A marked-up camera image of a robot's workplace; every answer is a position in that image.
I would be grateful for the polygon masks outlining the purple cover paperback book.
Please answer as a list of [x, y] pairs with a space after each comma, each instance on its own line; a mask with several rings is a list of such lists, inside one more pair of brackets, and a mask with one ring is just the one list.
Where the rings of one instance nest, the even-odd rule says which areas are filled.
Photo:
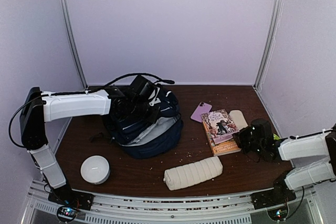
[[215, 145], [229, 141], [233, 134], [239, 131], [233, 119], [224, 109], [203, 113], [201, 118], [206, 133]]

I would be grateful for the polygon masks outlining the navy blue student backpack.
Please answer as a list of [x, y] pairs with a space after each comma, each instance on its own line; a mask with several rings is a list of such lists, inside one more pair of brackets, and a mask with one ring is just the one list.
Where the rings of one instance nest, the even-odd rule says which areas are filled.
[[159, 118], [155, 123], [141, 119], [118, 120], [112, 115], [103, 115], [102, 122], [110, 135], [110, 141], [136, 159], [154, 157], [173, 149], [182, 134], [183, 120], [177, 97], [171, 91], [158, 85], [160, 89], [154, 102], [159, 108]]

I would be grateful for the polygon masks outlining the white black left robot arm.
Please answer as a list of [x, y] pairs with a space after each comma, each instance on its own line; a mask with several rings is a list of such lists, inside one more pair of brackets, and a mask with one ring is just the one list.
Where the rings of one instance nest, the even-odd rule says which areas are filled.
[[154, 123], [159, 116], [155, 101], [160, 91], [147, 73], [135, 73], [124, 91], [111, 82], [84, 91], [42, 92], [30, 90], [25, 103], [14, 115], [20, 118], [20, 148], [24, 148], [47, 180], [52, 193], [64, 205], [71, 205], [75, 192], [49, 146], [45, 124], [59, 119], [86, 115], [112, 115], [117, 119], [139, 118]]

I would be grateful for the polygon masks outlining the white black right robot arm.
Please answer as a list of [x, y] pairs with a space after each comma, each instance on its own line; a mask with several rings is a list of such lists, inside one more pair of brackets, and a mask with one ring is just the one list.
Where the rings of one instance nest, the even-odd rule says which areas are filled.
[[289, 191], [327, 180], [335, 181], [335, 126], [316, 133], [276, 140], [270, 123], [256, 119], [234, 133], [233, 138], [244, 154], [254, 152], [266, 162], [322, 157], [311, 164], [285, 172], [269, 192], [269, 199], [274, 204], [287, 198]]

